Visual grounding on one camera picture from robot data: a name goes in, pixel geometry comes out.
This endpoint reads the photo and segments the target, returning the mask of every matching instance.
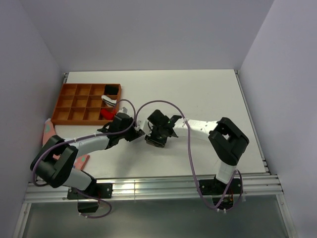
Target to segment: white table surface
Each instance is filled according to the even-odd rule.
[[[136,109],[150,100],[167,100],[176,104],[186,118],[220,120],[230,118],[249,138],[238,169],[242,173],[265,173],[255,135],[233,70],[155,70],[71,72],[67,83],[120,83],[121,98],[132,101]],[[121,106],[132,109],[126,102]],[[146,106],[140,118],[155,109],[172,116],[178,112],[171,106],[156,103]],[[101,126],[56,125],[61,137],[92,134]],[[133,142],[121,140],[109,150],[91,153],[84,170],[96,178],[143,178],[191,175],[187,139],[169,138],[165,148],[146,144],[144,138]],[[192,139],[192,155],[198,175],[215,174],[219,166],[212,145]]]

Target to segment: gray wall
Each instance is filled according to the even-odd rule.
[[[17,0],[0,1],[0,234],[11,237],[61,73]]]
[[[273,0],[21,0],[64,71],[239,69]]]
[[[240,79],[301,237],[317,234],[317,1],[275,0]]]

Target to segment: robotic arm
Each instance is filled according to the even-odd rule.
[[[232,174],[244,153],[249,140],[246,135],[228,118],[219,121],[199,121],[186,119],[191,129],[191,137],[209,141],[214,147],[221,160],[220,168],[213,180],[212,194],[222,194],[229,183]],[[35,168],[39,157],[48,149],[56,146],[67,139],[57,135],[52,136],[40,150],[31,164],[31,170],[41,177],[47,184],[56,188],[67,186],[83,191],[89,196],[96,196],[100,193],[95,178],[84,171],[73,168],[77,157],[97,150],[110,149],[118,144],[119,140],[133,141],[143,135],[148,144],[156,147],[164,147],[168,137],[187,136],[187,125],[181,116],[165,116],[160,110],[155,110],[146,120],[134,122],[124,133],[116,135],[101,136],[107,132],[120,132],[127,129],[133,118],[123,108],[109,122],[98,129],[92,138],[73,143],[63,144],[51,150]],[[58,160],[53,154],[60,155]]]

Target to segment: purple cable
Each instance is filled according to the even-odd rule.
[[[186,118],[185,118],[185,115],[183,114],[183,112],[181,111],[181,109],[176,106],[175,104],[171,103],[171,102],[168,102],[168,101],[164,101],[164,100],[154,100],[154,101],[150,101],[150,102],[147,102],[145,104],[143,104],[137,111],[137,114],[136,114],[136,117],[135,117],[135,121],[137,120],[138,118],[138,114],[140,112],[140,110],[145,107],[146,105],[148,104],[151,104],[151,103],[167,103],[167,104],[170,104],[171,106],[175,107],[179,113],[181,114],[181,116],[183,117],[184,121],[185,121],[185,124],[187,125],[187,129],[188,129],[188,136],[187,136],[187,148],[188,148],[188,157],[189,157],[189,163],[190,163],[190,168],[192,170],[192,174],[193,174],[193,179],[194,179],[194,182],[195,182],[195,186],[196,186],[196,189],[197,189],[197,192],[198,192],[198,195],[199,197],[202,199],[202,201],[204,202],[204,204],[210,208],[210,209],[213,209],[213,210],[217,210],[217,208],[219,207],[219,205],[222,203],[224,197],[226,196],[226,193],[230,187],[230,184],[234,178],[234,175],[236,174],[236,172],[238,172],[239,176],[240,176],[240,180],[241,180],[241,189],[240,189],[240,195],[239,195],[239,198],[238,198],[238,201],[229,209],[227,209],[227,211],[231,210],[233,207],[236,206],[236,204],[238,204],[241,200],[241,196],[242,196],[242,192],[243,192],[243,185],[242,185],[242,175],[240,173],[240,171],[238,170],[235,170],[235,172],[233,173],[233,175],[231,176],[230,178],[230,181],[228,182],[219,202],[214,206],[214,205],[211,205],[207,202],[207,200],[204,198],[202,192],[200,191],[200,188],[199,188],[199,182],[197,180],[197,176],[196,176],[196,173],[195,173],[195,169],[194,169],[194,164],[193,164],[193,158],[192,158],[192,151],[191,151],[191,144],[190,144],[190,126],[188,124],[188,122],[186,121]]]

